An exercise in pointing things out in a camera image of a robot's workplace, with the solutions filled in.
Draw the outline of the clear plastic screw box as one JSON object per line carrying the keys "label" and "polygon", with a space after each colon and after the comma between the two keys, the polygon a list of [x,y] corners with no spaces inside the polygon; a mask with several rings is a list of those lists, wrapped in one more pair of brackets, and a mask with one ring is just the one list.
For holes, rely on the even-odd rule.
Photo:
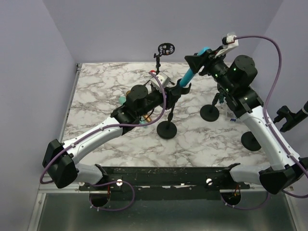
{"label": "clear plastic screw box", "polygon": [[223,108],[225,111],[225,117],[227,121],[241,123],[241,120],[236,117],[234,112],[227,106],[227,104],[224,104]]}

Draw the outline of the black round-base shock-mount stand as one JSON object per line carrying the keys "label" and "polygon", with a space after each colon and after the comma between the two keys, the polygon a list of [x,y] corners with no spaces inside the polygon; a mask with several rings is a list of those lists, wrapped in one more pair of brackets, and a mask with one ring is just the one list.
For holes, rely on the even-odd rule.
{"label": "black round-base shock-mount stand", "polygon": [[[217,90],[218,90],[217,93],[223,93],[224,96],[226,96],[221,85],[217,84]],[[217,103],[219,102],[215,94],[211,104],[206,104],[201,107],[200,116],[203,120],[207,122],[214,122],[219,118],[220,113],[219,113],[219,109],[216,107]]]}

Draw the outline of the mint green microphone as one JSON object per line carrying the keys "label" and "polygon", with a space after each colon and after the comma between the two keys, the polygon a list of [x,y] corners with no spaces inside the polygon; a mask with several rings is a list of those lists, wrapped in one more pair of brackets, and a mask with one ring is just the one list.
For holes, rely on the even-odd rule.
{"label": "mint green microphone", "polygon": [[[120,97],[118,98],[118,102],[119,102],[120,105],[122,106],[122,105],[126,102],[126,97],[125,97],[125,96],[120,96]],[[140,118],[140,124],[146,124],[146,123],[147,123],[146,117],[147,117],[147,116],[142,116],[142,117]]]}

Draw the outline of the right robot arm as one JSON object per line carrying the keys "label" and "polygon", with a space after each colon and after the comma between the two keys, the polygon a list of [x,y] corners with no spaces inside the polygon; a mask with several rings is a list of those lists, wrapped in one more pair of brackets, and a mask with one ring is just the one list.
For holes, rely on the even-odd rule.
{"label": "right robot arm", "polygon": [[264,112],[262,99],[250,87],[257,76],[251,57],[239,55],[231,66],[227,66],[224,56],[219,57],[218,52],[207,49],[201,54],[187,55],[185,60],[193,74],[213,77],[227,106],[249,128],[269,161],[268,167],[233,167],[221,177],[224,187],[231,189],[239,182],[247,182],[262,185],[269,193],[277,194],[307,172],[308,159],[300,157],[287,143]]}

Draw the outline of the black microphone on right stand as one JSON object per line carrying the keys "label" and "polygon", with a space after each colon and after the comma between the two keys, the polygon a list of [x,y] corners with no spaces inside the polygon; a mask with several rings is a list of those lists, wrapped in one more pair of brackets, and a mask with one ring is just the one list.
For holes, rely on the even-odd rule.
{"label": "black microphone on right stand", "polygon": [[292,113],[291,115],[292,119],[289,122],[289,129],[294,128],[307,117],[308,117],[308,102],[306,102],[302,107],[302,109],[300,109],[297,113]]}

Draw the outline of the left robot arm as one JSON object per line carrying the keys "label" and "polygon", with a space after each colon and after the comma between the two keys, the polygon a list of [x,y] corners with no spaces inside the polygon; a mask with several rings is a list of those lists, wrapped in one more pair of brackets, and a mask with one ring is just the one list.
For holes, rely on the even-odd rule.
{"label": "left robot arm", "polygon": [[170,109],[181,93],[177,86],[149,92],[145,85],[135,85],[126,96],[126,101],[109,117],[91,130],[73,139],[59,142],[52,140],[47,147],[42,165],[44,174],[61,189],[73,182],[89,183],[94,189],[102,190],[107,183],[107,174],[100,165],[81,164],[81,160],[96,148],[118,138],[135,127],[141,127],[140,119],[156,107]]}

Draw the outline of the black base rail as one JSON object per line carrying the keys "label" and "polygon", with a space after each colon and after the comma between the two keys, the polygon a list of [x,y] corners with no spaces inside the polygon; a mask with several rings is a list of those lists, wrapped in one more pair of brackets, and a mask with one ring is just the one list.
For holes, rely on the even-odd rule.
{"label": "black base rail", "polygon": [[218,200],[221,192],[250,188],[231,178],[232,167],[104,167],[103,182],[110,186],[86,183],[79,190],[113,200],[130,200],[133,192],[136,200]]}

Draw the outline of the blue microphone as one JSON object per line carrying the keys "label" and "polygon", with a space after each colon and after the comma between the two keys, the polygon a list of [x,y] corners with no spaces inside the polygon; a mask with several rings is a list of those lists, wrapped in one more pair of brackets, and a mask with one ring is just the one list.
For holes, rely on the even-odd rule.
{"label": "blue microphone", "polygon": [[[202,48],[197,55],[202,55],[206,50],[208,50],[209,47],[204,47]],[[192,80],[192,78],[194,77],[194,73],[192,72],[192,70],[189,68],[187,70],[187,72],[185,73],[185,75],[183,76],[183,78],[180,80],[180,86],[185,88],[189,82]]]}

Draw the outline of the black round-base clip stand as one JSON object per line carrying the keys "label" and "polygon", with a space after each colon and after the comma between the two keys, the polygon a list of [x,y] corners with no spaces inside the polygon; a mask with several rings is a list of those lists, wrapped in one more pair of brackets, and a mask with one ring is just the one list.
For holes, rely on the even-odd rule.
{"label": "black round-base clip stand", "polygon": [[166,97],[167,97],[167,104],[166,109],[170,109],[171,111],[168,114],[167,121],[162,121],[157,126],[157,134],[159,137],[165,140],[170,140],[174,138],[177,134],[177,127],[172,122],[173,115],[174,115],[174,108],[177,101],[180,99],[182,95],[186,95],[190,92],[191,83],[186,87],[187,83],[182,79],[179,79],[175,86],[173,87],[166,87]]}

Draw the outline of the gold microphone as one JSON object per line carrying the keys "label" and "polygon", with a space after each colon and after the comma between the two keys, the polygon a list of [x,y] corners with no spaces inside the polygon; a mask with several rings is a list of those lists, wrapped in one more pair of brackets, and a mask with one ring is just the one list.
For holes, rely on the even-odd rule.
{"label": "gold microphone", "polygon": [[152,121],[151,115],[145,114],[143,119],[140,120],[141,124],[150,123]]}

